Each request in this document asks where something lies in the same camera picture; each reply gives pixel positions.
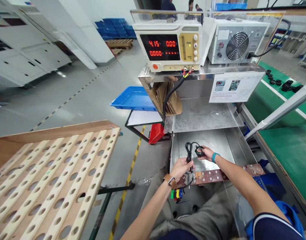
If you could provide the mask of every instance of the laminated paper sign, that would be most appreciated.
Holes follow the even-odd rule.
[[[264,75],[264,72],[216,74],[209,102],[247,102]]]

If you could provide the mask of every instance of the wristwatch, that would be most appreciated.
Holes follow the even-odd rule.
[[[168,182],[169,186],[171,186],[172,189],[176,187],[177,182],[175,181],[175,178],[172,177],[171,175],[166,174],[163,179]]]

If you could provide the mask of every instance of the white pipe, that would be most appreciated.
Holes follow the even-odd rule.
[[[262,120],[255,128],[253,128],[246,136],[245,140],[249,139],[253,134],[261,129],[265,129],[273,124],[275,121],[281,119],[284,115],[288,114],[294,108],[302,104],[306,100],[306,85],[303,86],[296,94],[290,97],[278,109],[272,112],[267,118]]]

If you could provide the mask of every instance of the blue sleeve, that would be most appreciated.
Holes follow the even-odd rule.
[[[253,220],[253,240],[303,240],[302,235],[282,218],[261,213]]]

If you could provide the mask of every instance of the wooden board with holes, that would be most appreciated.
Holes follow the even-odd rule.
[[[115,56],[120,55],[123,52],[123,49],[117,48],[117,49],[112,49],[113,53]]]
[[[133,46],[132,39],[108,40],[106,43],[111,49],[113,48],[131,49]]]
[[[119,133],[104,120],[1,137],[0,240],[79,239]]]

